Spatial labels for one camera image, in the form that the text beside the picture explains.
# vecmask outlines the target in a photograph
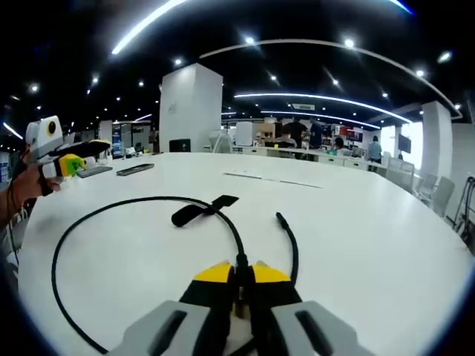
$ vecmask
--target white table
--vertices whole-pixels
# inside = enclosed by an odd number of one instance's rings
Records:
[[[128,177],[116,169],[155,168]],[[323,189],[226,176],[246,170]],[[68,325],[53,298],[53,251],[77,219],[120,200],[180,195],[240,199],[223,212],[242,236],[250,263],[289,273],[291,248],[280,211],[300,249],[297,290],[358,332],[377,355],[416,355],[444,325],[473,258],[448,225],[416,198],[369,172],[305,161],[230,154],[163,154],[114,163],[114,171],[72,179],[38,199],[20,258],[19,291],[35,324],[62,355],[96,355]],[[58,261],[59,293],[72,318],[106,349],[165,300],[178,300],[196,273],[236,247],[217,217],[175,228],[179,202],[144,202],[84,222]]]

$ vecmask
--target black cable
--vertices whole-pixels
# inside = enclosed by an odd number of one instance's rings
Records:
[[[116,208],[117,206],[121,205],[126,205],[126,204],[132,204],[134,202],[150,202],[154,200],[174,200],[174,201],[181,201],[181,202],[192,202],[194,204],[198,205],[203,205],[211,210],[218,215],[221,219],[224,220],[224,222],[228,225],[229,229],[232,232],[232,235],[235,239],[236,246],[237,246],[237,264],[241,267],[244,263],[247,263],[247,258],[246,255],[244,254],[244,247],[243,247],[243,241],[241,240],[238,230],[236,229],[235,225],[232,223],[232,221],[221,211],[217,210],[215,207],[212,205],[208,204],[207,202],[203,202],[198,199],[193,199],[193,198],[186,198],[186,197],[146,197],[146,198],[138,198],[138,199],[130,199],[130,200],[123,200],[122,202],[115,202],[114,204],[107,205],[103,208],[97,209],[85,216],[83,216],[81,219],[77,220],[73,225],[71,225],[66,232],[61,236],[59,239],[58,245],[56,245],[56,249],[54,250],[54,256],[53,256],[53,265],[51,266],[51,284],[53,286],[53,293],[54,293],[54,299],[58,303],[59,310],[61,310],[61,313],[65,317],[66,321],[71,325],[71,327],[78,333],[82,339],[88,343],[90,346],[92,346],[94,349],[96,349],[98,352],[101,354],[106,354],[108,352],[107,349],[99,345],[96,341],[94,341],[89,335],[87,335],[73,320],[73,318],[68,314],[68,312],[65,309],[65,306],[63,305],[61,298],[59,297],[58,293],[58,287],[56,285],[56,265],[58,263],[58,256],[59,256],[59,250],[62,247],[62,244],[65,242],[66,237],[68,237],[69,233],[72,232],[79,224],[83,223],[85,220],[93,217],[94,215],[97,215],[99,213],[102,213],[103,211],[106,211],[108,209]]]
[[[281,224],[281,227],[287,232],[289,235],[290,244],[292,245],[292,271],[290,272],[290,281],[292,285],[295,286],[297,283],[297,276],[298,276],[298,245],[297,240],[295,239],[295,235],[292,229],[289,226],[289,223],[284,219],[281,213],[275,213],[277,220]],[[252,338],[247,343],[242,345],[239,349],[234,351],[230,356],[246,356],[251,353],[255,349],[255,340]]]

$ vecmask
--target computer monitor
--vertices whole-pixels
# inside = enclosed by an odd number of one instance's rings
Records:
[[[410,149],[411,149],[411,141],[409,138],[406,136],[402,136],[399,134],[399,140],[398,140],[398,149],[403,152],[407,152],[410,154]]]

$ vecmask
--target wall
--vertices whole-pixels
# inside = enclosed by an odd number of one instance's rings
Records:
[[[223,77],[194,64],[163,77],[160,100],[160,150],[172,139],[190,139],[191,151],[202,152],[209,134],[221,126]]]
[[[475,175],[475,128],[472,124],[452,124],[453,159],[451,179],[455,191],[448,203],[446,214],[453,219],[469,175]],[[475,210],[475,197],[471,207]]]

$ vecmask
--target led strip light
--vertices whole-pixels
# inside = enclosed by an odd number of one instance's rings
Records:
[[[378,130],[381,129],[379,126],[367,124],[365,122],[344,119],[342,117],[337,117],[337,116],[319,115],[316,113],[298,113],[298,112],[293,112],[293,111],[261,111],[261,113],[276,113],[276,114],[283,114],[283,115],[307,115],[307,116],[315,116],[315,117],[325,117],[327,119],[335,119],[335,120],[340,120],[340,121],[345,121],[345,122],[351,122],[353,124],[357,124],[361,126],[368,126],[369,128],[376,128]]]
[[[396,119],[400,119],[401,121],[404,121],[408,124],[412,124],[413,122],[410,121],[409,119],[406,119],[405,117],[402,117],[401,115],[398,115],[397,113],[391,113],[390,111],[387,111],[385,109],[377,108],[376,106],[364,104],[362,102],[354,102],[353,100],[347,100],[347,99],[342,99],[342,98],[335,98],[333,96],[322,96],[322,95],[309,95],[309,94],[295,94],[295,93],[254,93],[254,94],[239,94],[235,95],[236,99],[239,98],[252,98],[256,96],[293,96],[297,98],[311,98],[311,99],[322,99],[322,100],[331,100],[334,102],[344,102],[346,104],[351,104],[351,105],[357,105],[361,106],[362,108],[370,109],[370,110],[375,110],[379,111],[380,113],[385,113],[386,115],[395,117]]]

